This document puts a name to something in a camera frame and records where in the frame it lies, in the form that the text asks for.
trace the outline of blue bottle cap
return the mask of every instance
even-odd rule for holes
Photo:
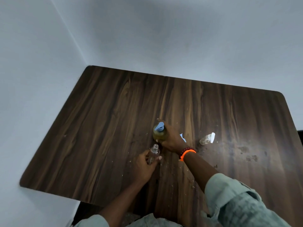
[[[159,122],[158,126],[154,129],[155,131],[161,132],[164,130],[164,122]]]

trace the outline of wooden table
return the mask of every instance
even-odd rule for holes
[[[24,172],[20,185],[106,206],[130,183],[132,160],[163,118],[219,172],[254,188],[292,226],[303,223],[303,148],[279,92],[89,66]],[[213,144],[200,147],[215,132]],[[203,193],[176,154],[132,209],[203,226]]]

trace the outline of shirt sleeve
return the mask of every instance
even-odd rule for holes
[[[259,194],[224,174],[212,176],[205,187],[210,216],[202,212],[210,226],[287,226],[286,221],[266,208]]]
[[[109,225],[104,217],[96,214],[90,218],[79,221],[75,227],[109,227]]]

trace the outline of wood grain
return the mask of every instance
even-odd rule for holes
[[[303,223],[303,147],[279,92],[89,66],[25,170],[20,185],[106,206],[130,183],[132,160],[163,118],[219,172],[254,188],[292,226]],[[198,141],[215,132],[213,144]],[[175,154],[132,209],[204,226],[203,193]]]

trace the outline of white wall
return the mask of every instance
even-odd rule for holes
[[[303,0],[53,0],[88,64],[280,91],[303,129]]]
[[[0,226],[65,227],[78,201],[19,180],[86,67],[50,0],[0,0]]]

